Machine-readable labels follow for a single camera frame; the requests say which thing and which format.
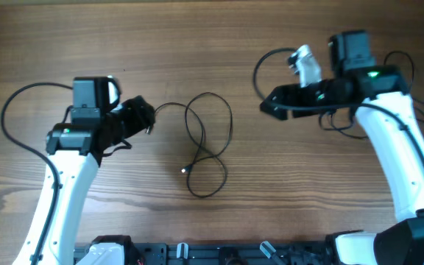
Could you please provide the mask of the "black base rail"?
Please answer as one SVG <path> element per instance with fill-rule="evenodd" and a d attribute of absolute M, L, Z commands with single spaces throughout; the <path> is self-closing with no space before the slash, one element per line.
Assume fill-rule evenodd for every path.
<path fill-rule="evenodd" d="M 371 233 L 349 231 L 323 241 L 289 244 L 134 243 L 129 236 L 99 236 L 74 249 L 74 264 L 376 264 Z"/>

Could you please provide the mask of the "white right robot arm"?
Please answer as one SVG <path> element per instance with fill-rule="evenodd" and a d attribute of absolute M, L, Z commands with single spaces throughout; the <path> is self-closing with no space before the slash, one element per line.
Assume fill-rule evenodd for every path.
<path fill-rule="evenodd" d="M 316 259 L 321 264 L 424 264 L 424 137 L 410 87 L 397 66 L 377 64 L 363 30 L 334 35 L 329 47 L 333 78 L 322 78 L 308 46 L 291 48 L 288 64 L 300 81 L 276 87 L 260 109 L 280 120 L 348 109 L 378 156 L 397 223 L 379 233 L 330 234 Z"/>

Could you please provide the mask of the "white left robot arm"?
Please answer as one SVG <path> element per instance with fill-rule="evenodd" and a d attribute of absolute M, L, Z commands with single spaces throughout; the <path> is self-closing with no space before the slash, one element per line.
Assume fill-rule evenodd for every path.
<path fill-rule="evenodd" d="M 142 96 L 120 101 L 112 76 L 76 77 L 70 87 L 70 122 L 46 136 L 43 187 L 16 264 L 72 264 L 82 209 L 107 149 L 127 147 L 127 139 L 151 130 L 155 109 Z"/>

